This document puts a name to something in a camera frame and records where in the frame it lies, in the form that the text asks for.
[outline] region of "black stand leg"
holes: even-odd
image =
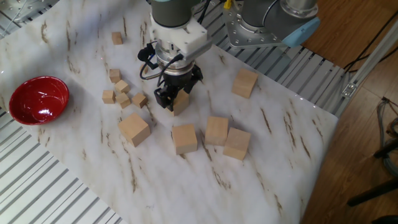
[[[371,200],[372,198],[378,197],[380,195],[384,195],[391,190],[398,189],[398,178],[395,178],[393,180],[387,181],[384,184],[378,185],[377,187],[370,189],[368,191],[365,191],[361,193],[360,195],[357,195],[355,197],[352,197],[348,200],[347,205],[350,207],[359,205],[363,202],[366,202],[368,200]]]
[[[384,148],[378,150],[373,156],[376,158],[384,157],[389,152],[391,152],[397,148],[398,148],[398,141],[393,141],[392,143],[388,144],[387,146],[384,146]]]

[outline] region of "large wooden cube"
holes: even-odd
[[[198,150],[198,140],[193,124],[173,127],[172,134],[176,155]]]
[[[119,69],[110,69],[109,70],[109,78],[111,82],[117,83],[118,81],[122,80],[122,75],[120,74]]]
[[[128,93],[130,91],[130,86],[125,81],[120,80],[114,85],[114,88],[120,93]]]
[[[113,32],[112,33],[112,41],[113,41],[113,45],[121,45],[121,44],[123,44],[122,33]]]
[[[210,116],[207,118],[205,143],[224,146],[228,135],[228,118]]]
[[[244,68],[240,69],[238,75],[235,78],[232,92],[249,99],[258,76],[258,74],[250,72],[249,70],[246,70]]]
[[[250,136],[250,133],[230,128],[223,154],[242,161],[248,151]]]
[[[115,94],[113,90],[104,90],[102,93],[102,100],[106,104],[113,104],[115,100]]]
[[[171,112],[171,114],[173,116],[178,116],[188,106],[189,106],[189,94],[184,90],[180,90],[177,97],[174,99],[173,111]]]
[[[149,125],[137,113],[122,120],[118,126],[121,134],[134,147],[150,136]]]

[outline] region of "wooden cube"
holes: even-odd
[[[122,93],[119,96],[117,96],[116,101],[120,104],[122,109],[131,104],[130,98],[125,93]]]
[[[104,90],[102,92],[102,100],[106,104],[113,104],[115,100],[115,94],[113,90]]]
[[[141,93],[137,93],[132,99],[132,103],[139,108],[142,108],[145,106],[145,104],[148,103],[148,99]]]
[[[149,125],[137,113],[122,120],[118,126],[122,135],[134,147],[150,136]]]
[[[207,118],[205,144],[224,146],[228,135],[228,118],[210,116]]]
[[[113,32],[112,33],[112,41],[113,41],[113,45],[121,45],[121,44],[123,44],[122,33]]]
[[[109,70],[109,78],[111,82],[117,83],[118,81],[122,80],[122,75],[120,74],[119,69],[110,69]]]
[[[240,69],[238,75],[235,78],[232,92],[249,99],[258,76],[258,74],[250,72],[249,70],[246,70],[244,68]]]
[[[176,155],[198,150],[198,140],[193,124],[173,127],[172,134]]]
[[[142,64],[141,65],[141,67],[139,68],[139,71],[141,72],[141,70],[142,70],[142,67],[144,66],[145,64]],[[142,74],[147,74],[148,73],[148,65],[144,68],[144,71],[142,72]]]
[[[125,81],[120,80],[114,85],[114,88],[120,93],[128,93],[130,91],[130,86]]]
[[[248,151],[250,135],[245,131],[230,128],[223,154],[242,161]]]
[[[171,112],[171,114],[173,116],[178,116],[188,106],[189,106],[189,94],[184,90],[180,90],[179,93],[177,94],[177,97],[174,99],[173,111]]]

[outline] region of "marble table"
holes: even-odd
[[[61,78],[70,102],[56,121],[24,126],[128,223],[299,223],[337,118],[260,75],[250,100],[231,93],[243,62],[213,46],[197,59],[204,74],[178,117],[157,105],[155,81],[139,78],[138,51],[150,41],[144,0],[62,0],[49,12],[0,41],[0,106],[40,75]],[[112,32],[124,44],[113,45]],[[149,104],[104,105],[113,89],[109,69],[121,70],[129,96]],[[138,147],[118,122],[138,113],[152,134]],[[250,132],[243,161],[205,145],[207,116],[229,118]],[[175,155],[171,127],[195,124],[198,151]]]

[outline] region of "black wire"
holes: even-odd
[[[144,69],[146,68],[148,64],[145,63],[144,66],[142,66],[141,71],[139,72],[139,76],[140,78],[142,78],[143,80],[148,80],[146,77],[143,77],[142,74],[144,73]]]
[[[184,58],[184,56],[182,54],[178,54],[176,55],[169,63],[166,64],[166,66],[162,69],[162,71],[160,72],[159,75],[159,79],[157,80],[157,87],[160,86],[160,84],[162,84],[163,82],[160,82],[160,80],[162,79],[163,73],[164,71],[166,71],[166,69],[173,64],[174,62],[178,62],[179,60],[182,60]]]
[[[393,105],[397,106],[395,103],[393,103],[392,101],[390,101],[389,99],[387,99],[385,97],[382,98],[382,101],[377,106],[377,118],[379,121],[380,148],[381,149],[393,141],[398,141],[397,139],[394,139],[394,138],[388,140],[387,142],[385,142],[385,140],[384,140],[383,116],[384,116],[384,109],[385,109],[386,105],[388,105],[388,104],[393,104]],[[398,167],[391,161],[388,154],[386,156],[384,156],[383,163],[391,175],[398,177]]]
[[[363,51],[358,55],[358,57],[357,57],[355,60],[353,60],[352,62],[350,62],[350,63],[346,66],[346,67],[348,67],[348,68],[345,70],[345,73],[346,73],[347,71],[349,71],[349,70],[354,66],[354,64],[355,64],[356,62],[360,61],[361,56],[362,56],[363,54],[365,54],[365,52],[370,48],[370,46],[373,44],[373,42],[380,36],[381,32],[388,26],[388,24],[389,24],[389,23],[395,18],[395,16],[397,16],[397,15],[398,15],[398,11],[396,11],[396,13],[394,13],[394,15],[392,15],[392,16],[390,17],[390,19],[384,24],[384,26],[379,30],[379,32],[376,34],[376,36],[374,36],[373,40],[370,41],[370,43],[368,44],[368,46],[366,46],[365,49],[363,49]]]
[[[397,52],[397,50],[398,50],[398,47],[396,47],[394,50],[391,50],[391,52],[388,53],[386,56],[384,56],[382,59],[380,59],[380,61],[379,61],[378,63],[380,63],[380,62],[384,61],[385,59],[387,59],[388,57],[390,57],[392,54],[394,54],[395,52]],[[366,58],[368,58],[368,57],[369,57],[369,55],[367,55],[367,56],[365,56],[365,57],[363,57],[363,58],[360,58],[359,60],[363,60],[363,59],[366,59]],[[358,71],[358,69],[352,70],[352,71],[349,71],[349,72],[351,73],[351,72],[357,72],[357,71]]]
[[[201,24],[203,22],[203,19],[205,18],[205,14],[206,14],[207,8],[209,7],[209,4],[210,4],[210,0],[207,0],[207,2],[205,3],[205,6],[203,8],[203,11],[201,12],[201,15],[198,19],[199,24]]]

